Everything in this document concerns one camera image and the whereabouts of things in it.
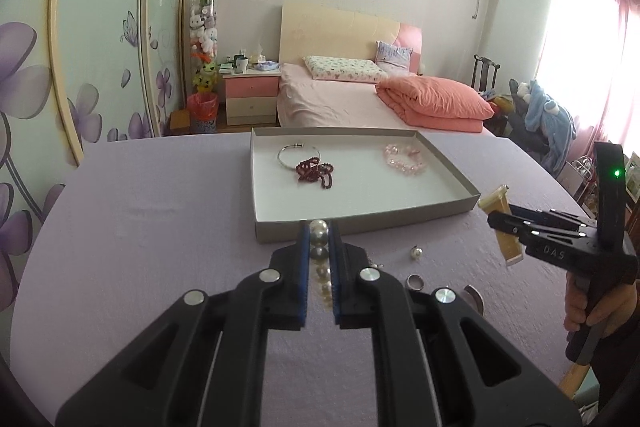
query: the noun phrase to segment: pink beaded bracelet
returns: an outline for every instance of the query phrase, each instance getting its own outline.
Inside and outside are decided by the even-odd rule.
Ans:
[[[414,147],[411,147],[410,145],[405,147],[398,147],[398,145],[389,144],[385,147],[383,155],[385,157],[387,165],[404,172],[404,174],[419,174],[420,172],[424,171],[425,165],[422,162],[422,154],[420,154],[420,151],[418,151]],[[407,156],[415,163],[413,165],[409,165],[402,160],[399,160],[398,155]]]

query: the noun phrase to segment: trash can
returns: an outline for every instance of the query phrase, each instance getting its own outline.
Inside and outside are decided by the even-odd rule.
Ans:
[[[218,96],[214,92],[197,92],[187,98],[187,109],[191,115],[191,129],[197,134],[216,131]]]

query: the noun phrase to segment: flower stem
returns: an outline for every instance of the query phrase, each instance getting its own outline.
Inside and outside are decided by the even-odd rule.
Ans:
[[[9,174],[11,174],[11,177],[14,179],[14,183],[18,187],[18,190],[20,191],[20,194],[24,198],[24,201],[29,205],[31,212],[33,212],[36,215],[36,217],[41,223],[44,223],[42,210],[40,209],[38,204],[35,202],[31,194],[29,193],[29,190],[27,189],[26,185],[22,181],[22,178],[20,178],[20,174],[18,174],[18,169],[15,168],[15,164],[11,158],[11,155],[7,155],[6,157],[6,167],[9,170]]]

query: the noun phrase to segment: folded orange quilt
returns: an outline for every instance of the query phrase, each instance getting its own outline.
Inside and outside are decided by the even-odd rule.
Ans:
[[[491,106],[471,87],[435,76],[400,76],[376,84],[376,92],[407,125],[482,132]]]

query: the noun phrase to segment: red plastic bag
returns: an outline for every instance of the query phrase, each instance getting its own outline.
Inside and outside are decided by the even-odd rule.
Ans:
[[[218,116],[218,96],[214,92],[192,94],[187,98],[187,109],[196,120],[215,120]]]

